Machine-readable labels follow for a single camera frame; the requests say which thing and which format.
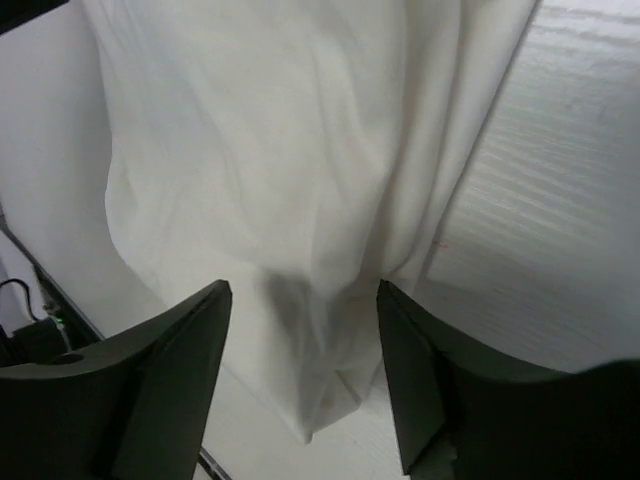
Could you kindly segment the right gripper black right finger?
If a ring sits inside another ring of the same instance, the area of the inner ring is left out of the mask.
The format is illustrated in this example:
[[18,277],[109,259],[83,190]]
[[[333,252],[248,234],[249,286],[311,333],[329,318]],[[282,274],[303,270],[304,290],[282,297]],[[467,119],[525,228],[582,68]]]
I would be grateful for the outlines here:
[[408,477],[638,477],[637,360],[578,373],[538,366],[441,321],[386,281],[377,311]]

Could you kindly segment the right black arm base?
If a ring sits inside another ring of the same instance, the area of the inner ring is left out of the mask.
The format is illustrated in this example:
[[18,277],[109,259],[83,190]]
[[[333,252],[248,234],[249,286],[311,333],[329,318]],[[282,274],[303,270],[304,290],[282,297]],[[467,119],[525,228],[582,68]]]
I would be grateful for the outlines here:
[[72,345],[64,321],[55,316],[37,317],[31,305],[28,284],[21,279],[10,278],[1,282],[1,288],[11,284],[23,289],[31,323],[15,330],[11,336],[1,328],[1,366],[40,363],[71,352]]

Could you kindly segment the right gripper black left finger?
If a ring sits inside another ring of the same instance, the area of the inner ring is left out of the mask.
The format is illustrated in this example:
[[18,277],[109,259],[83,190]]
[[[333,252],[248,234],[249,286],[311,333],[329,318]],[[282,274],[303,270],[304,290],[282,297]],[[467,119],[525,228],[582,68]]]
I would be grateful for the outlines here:
[[218,280],[117,335],[1,371],[5,479],[190,479],[230,323]]

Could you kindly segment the white robot print t shirt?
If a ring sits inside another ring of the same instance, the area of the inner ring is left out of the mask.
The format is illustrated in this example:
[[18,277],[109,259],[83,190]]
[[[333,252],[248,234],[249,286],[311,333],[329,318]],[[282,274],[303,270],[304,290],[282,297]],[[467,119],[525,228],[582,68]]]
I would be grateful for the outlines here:
[[87,1],[107,224],[164,303],[215,279],[226,367],[301,442],[356,410],[532,1]]

